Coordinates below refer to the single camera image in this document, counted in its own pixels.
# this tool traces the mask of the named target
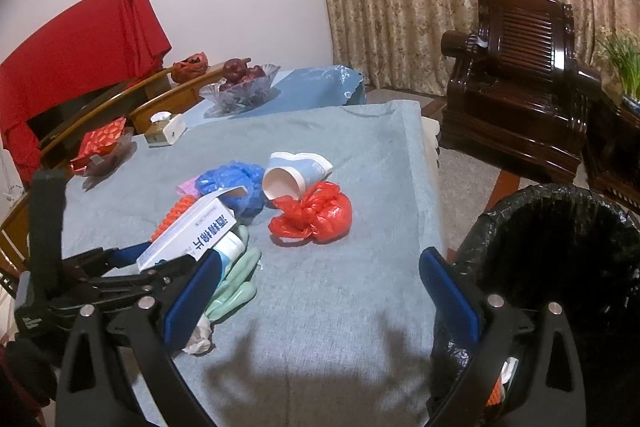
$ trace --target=table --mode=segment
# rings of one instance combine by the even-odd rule
[[[216,325],[215,349],[175,363],[219,426],[424,425],[433,303],[418,256],[444,251],[437,183],[425,161],[417,102],[326,107],[190,128],[176,144],[135,154],[85,192],[67,187],[63,255],[146,240],[182,181],[230,160],[265,164],[271,152],[317,152],[353,205],[349,235],[283,248],[265,208],[250,225],[263,252],[258,295]],[[141,378],[146,417],[160,425]]]

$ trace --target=metal screw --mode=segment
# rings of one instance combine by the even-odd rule
[[[559,315],[562,313],[562,306],[557,302],[549,302],[548,308],[549,308],[549,311],[552,312],[554,315]]]
[[[94,311],[95,308],[92,304],[85,304],[84,306],[82,306],[82,308],[80,308],[80,314],[82,315],[82,317],[90,317],[94,314]]]
[[[154,304],[156,304],[156,300],[149,295],[146,295],[138,301],[138,307],[142,308],[143,310],[151,309]]]
[[[504,299],[495,293],[492,293],[486,298],[486,301],[493,308],[502,308],[504,306]]]

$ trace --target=blue gripper pad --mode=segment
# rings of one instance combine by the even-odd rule
[[[433,247],[420,255],[420,279],[447,325],[452,340],[475,352],[480,341],[480,319],[449,274],[451,268]]]
[[[164,347],[169,353],[182,349],[204,313],[209,299],[222,281],[220,254],[209,250],[174,305],[164,316]]]
[[[111,266],[116,268],[123,268],[125,266],[129,266],[130,264],[135,263],[138,260],[138,257],[142,255],[142,253],[149,248],[151,245],[150,241],[146,241],[146,243],[140,243],[139,245],[133,245],[133,247],[120,248],[119,250],[114,250],[113,253],[109,256],[109,263]]]

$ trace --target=white paper cup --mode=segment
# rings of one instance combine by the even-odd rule
[[[334,168],[323,156],[311,152],[274,152],[262,178],[268,200],[281,196],[300,199],[306,190],[331,174]]]

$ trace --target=red plastic bag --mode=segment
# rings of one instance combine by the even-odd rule
[[[278,237],[313,237],[318,243],[327,243],[346,234],[351,226],[351,201],[335,183],[319,182],[300,201],[283,196],[273,204],[283,211],[269,223],[270,232]]]
[[[78,176],[104,176],[117,164],[117,159],[124,156],[122,149],[126,149],[131,142],[125,129],[125,117],[103,125],[98,129],[84,134],[78,156],[71,160],[71,169]],[[119,155],[113,155],[116,149],[121,149]]]
[[[171,73],[171,79],[176,84],[184,84],[202,74],[207,73],[209,69],[209,61],[204,53],[196,53],[189,58],[185,58],[181,62],[174,62],[174,70]]]

